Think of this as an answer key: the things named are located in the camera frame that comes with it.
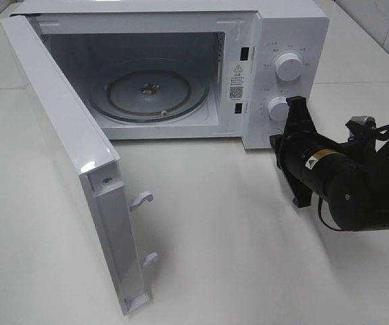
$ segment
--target sticker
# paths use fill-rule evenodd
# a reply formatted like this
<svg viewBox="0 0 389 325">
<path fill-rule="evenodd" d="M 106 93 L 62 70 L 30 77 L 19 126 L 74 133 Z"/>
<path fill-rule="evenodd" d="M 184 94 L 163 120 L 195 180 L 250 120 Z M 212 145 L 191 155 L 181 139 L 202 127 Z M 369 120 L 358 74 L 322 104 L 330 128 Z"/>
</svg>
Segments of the sticker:
<svg viewBox="0 0 389 325">
<path fill-rule="evenodd" d="M 231 62 L 229 64 L 228 99 L 241 102 L 245 97 L 246 76 L 250 74 L 248 62 Z"/>
<path fill-rule="evenodd" d="M 310 170 L 312 170 L 314 168 L 314 166 L 316 165 L 316 163 L 318 161 L 320 161 L 322 158 L 328 156 L 329 154 L 338 154 L 339 152 L 333 150 L 333 149 L 322 149 L 322 150 L 319 150 L 318 152 L 315 152 L 312 156 L 310 156 L 310 158 L 308 159 L 308 161 L 306 161 L 306 164 L 304 164 L 304 166 Z"/>
</svg>

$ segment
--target timer knob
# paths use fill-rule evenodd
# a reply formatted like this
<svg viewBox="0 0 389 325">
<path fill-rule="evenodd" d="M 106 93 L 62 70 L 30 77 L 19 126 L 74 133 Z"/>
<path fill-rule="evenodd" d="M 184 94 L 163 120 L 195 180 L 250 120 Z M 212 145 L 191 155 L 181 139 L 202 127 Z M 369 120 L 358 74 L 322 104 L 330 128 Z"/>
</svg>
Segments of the timer knob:
<svg viewBox="0 0 389 325">
<path fill-rule="evenodd" d="M 268 114 L 274 121 L 284 121 L 288 117 L 289 106 L 285 97 L 276 97 L 267 104 Z"/>
<path fill-rule="evenodd" d="M 289 52 L 276 59 L 276 74 L 283 81 L 297 79 L 302 73 L 302 60 L 298 54 Z"/>
</svg>

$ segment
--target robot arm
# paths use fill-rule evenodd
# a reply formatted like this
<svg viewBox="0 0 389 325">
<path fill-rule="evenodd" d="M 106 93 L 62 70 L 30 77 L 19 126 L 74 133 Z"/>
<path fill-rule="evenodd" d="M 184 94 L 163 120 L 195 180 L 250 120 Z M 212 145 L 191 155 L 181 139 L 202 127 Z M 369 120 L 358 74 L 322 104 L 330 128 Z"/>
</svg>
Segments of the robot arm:
<svg viewBox="0 0 389 325">
<path fill-rule="evenodd" d="M 389 229 L 389 125 L 377 129 L 373 118 L 354 117 L 346 124 L 351 137 L 339 144 L 316 131 L 306 98 L 287 103 L 285 130 L 270 142 L 294 204 L 309 206 L 315 192 L 341 230 Z M 376 151 L 376 140 L 387 142 Z"/>
</svg>

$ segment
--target microwave oven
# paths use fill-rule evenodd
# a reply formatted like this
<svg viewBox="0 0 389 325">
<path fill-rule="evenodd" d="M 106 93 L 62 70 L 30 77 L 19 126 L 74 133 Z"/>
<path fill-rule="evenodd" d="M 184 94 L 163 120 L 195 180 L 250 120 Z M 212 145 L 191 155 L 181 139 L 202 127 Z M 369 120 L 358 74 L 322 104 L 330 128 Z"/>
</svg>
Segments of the microwave oven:
<svg viewBox="0 0 389 325">
<path fill-rule="evenodd" d="M 55 162 L 89 207 L 123 313 L 149 300 L 112 139 L 269 148 L 309 97 L 329 20 L 312 0 L 25 0 L 1 21 Z"/>
</svg>

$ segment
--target open door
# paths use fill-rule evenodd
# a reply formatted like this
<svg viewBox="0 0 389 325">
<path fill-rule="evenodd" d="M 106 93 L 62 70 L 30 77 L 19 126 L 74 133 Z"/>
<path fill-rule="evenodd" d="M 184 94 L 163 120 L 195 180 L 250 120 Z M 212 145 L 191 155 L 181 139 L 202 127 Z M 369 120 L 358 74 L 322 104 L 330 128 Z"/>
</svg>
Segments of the open door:
<svg viewBox="0 0 389 325">
<path fill-rule="evenodd" d="M 87 201 L 124 314 L 149 300 L 117 161 L 119 155 L 24 16 L 1 21 L 41 130 L 64 177 Z M 139 205 L 152 196 L 138 198 Z"/>
</svg>

